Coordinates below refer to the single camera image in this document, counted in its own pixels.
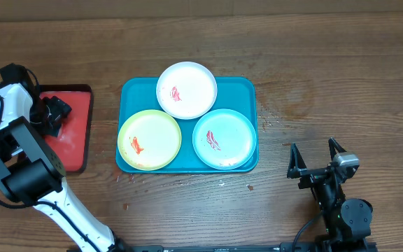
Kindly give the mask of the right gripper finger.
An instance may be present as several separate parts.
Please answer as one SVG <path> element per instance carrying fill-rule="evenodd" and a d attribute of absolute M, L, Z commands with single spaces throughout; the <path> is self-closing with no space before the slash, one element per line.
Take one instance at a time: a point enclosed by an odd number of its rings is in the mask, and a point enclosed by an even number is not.
<path fill-rule="evenodd" d="M 307 170 L 307 167 L 296 146 L 296 143 L 292 143 L 290 147 L 288 172 L 301 172 L 305 170 Z"/>
<path fill-rule="evenodd" d="M 328 139 L 328 146 L 331 160 L 338 160 L 341 157 L 341 154 L 346 152 L 346 150 L 335 140 L 334 137 L 330 137 Z"/>

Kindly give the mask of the yellow-green plate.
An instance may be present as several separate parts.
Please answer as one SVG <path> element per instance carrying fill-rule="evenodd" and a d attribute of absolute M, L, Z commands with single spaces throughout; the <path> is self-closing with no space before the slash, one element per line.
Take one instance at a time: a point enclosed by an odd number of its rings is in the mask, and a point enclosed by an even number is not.
<path fill-rule="evenodd" d="M 154 171 L 168 165 L 182 143 L 176 120 L 164 111 L 144 110 L 130 116 L 118 132 L 120 157 L 130 167 Z"/>

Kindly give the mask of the white plate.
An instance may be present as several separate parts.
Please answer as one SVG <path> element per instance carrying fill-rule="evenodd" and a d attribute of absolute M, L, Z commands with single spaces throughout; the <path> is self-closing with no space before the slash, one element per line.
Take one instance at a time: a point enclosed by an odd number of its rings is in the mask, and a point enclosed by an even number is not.
<path fill-rule="evenodd" d="M 179 62 L 165 69 L 157 81 L 156 96 L 169 115 L 191 120 L 207 113 L 215 103 L 218 86 L 214 75 L 196 62 Z"/>

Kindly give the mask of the black bow-shaped sponge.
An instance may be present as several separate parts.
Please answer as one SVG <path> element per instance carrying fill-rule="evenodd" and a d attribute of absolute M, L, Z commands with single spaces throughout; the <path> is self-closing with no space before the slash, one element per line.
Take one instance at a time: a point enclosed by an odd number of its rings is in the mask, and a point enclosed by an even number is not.
<path fill-rule="evenodd" d="M 61 127 L 62 127 L 62 124 L 60 122 L 48 124 L 46 129 L 44 130 L 44 135 L 58 137 Z"/>

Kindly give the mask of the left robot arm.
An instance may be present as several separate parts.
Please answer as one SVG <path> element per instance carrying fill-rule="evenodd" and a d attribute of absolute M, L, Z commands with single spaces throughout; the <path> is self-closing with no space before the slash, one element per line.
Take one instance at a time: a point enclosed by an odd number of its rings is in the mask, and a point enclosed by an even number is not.
<path fill-rule="evenodd" d="M 40 86 L 25 66 L 0 68 L 0 205 L 47 215 L 79 251 L 132 251 L 66 181 L 85 168 L 94 96 L 89 85 Z"/>

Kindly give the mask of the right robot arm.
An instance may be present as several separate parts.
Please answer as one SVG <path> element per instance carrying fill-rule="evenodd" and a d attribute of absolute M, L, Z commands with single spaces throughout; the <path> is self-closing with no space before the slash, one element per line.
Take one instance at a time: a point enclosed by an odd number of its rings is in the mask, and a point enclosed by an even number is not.
<path fill-rule="evenodd" d="M 287 177 L 299 179 L 298 188 L 310 189 L 320 212 L 304 224 L 289 251 L 376 251 L 375 243 L 368 243 L 371 235 L 373 206 L 364 199 L 346 196 L 341 185 L 352 178 L 360 160 L 355 153 L 345 150 L 334 138 L 329 138 L 331 161 L 324 168 L 308 169 L 295 143 L 290 147 Z M 300 243 L 301 234 L 319 219 L 323 219 L 326 233 L 313 242 Z"/>

